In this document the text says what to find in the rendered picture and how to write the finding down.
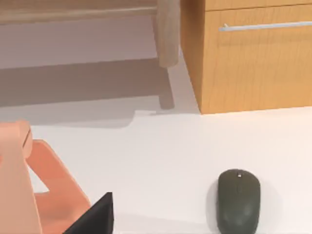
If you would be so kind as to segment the wooden cupboard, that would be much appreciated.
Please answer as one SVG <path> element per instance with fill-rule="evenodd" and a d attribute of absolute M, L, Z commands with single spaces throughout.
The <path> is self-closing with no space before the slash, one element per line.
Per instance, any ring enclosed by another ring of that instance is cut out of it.
<path fill-rule="evenodd" d="M 312 106 L 312 0 L 181 0 L 202 114 Z"/>

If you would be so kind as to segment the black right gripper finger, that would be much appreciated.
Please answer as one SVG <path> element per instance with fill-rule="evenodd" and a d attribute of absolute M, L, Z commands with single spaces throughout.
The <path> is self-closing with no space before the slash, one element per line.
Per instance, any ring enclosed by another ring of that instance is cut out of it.
<path fill-rule="evenodd" d="M 63 234 L 113 234 L 113 193 L 107 192 Z"/>

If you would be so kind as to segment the dark grey computer mouse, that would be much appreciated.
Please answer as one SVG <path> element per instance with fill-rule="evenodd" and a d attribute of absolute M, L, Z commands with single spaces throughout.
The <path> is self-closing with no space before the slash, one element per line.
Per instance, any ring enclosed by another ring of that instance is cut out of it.
<path fill-rule="evenodd" d="M 255 234 L 260 207 L 261 184 L 254 174 L 229 169 L 219 175 L 216 220 L 221 234 Z"/>

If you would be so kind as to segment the wooden drawer front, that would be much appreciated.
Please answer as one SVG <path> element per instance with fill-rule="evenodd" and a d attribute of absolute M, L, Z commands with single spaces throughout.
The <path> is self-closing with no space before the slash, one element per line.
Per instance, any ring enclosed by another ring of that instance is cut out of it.
<path fill-rule="evenodd" d="M 312 106 L 312 26 L 219 31 L 298 21 L 312 21 L 312 4 L 207 12 L 201 112 Z"/>

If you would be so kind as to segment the salmon-coloured stand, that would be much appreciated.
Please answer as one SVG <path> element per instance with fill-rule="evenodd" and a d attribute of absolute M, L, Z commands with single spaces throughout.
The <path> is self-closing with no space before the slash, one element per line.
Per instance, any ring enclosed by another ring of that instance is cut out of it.
<path fill-rule="evenodd" d="M 27 121 L 0 122 L 0 234 L 63 234 L 90 206 Z"/>

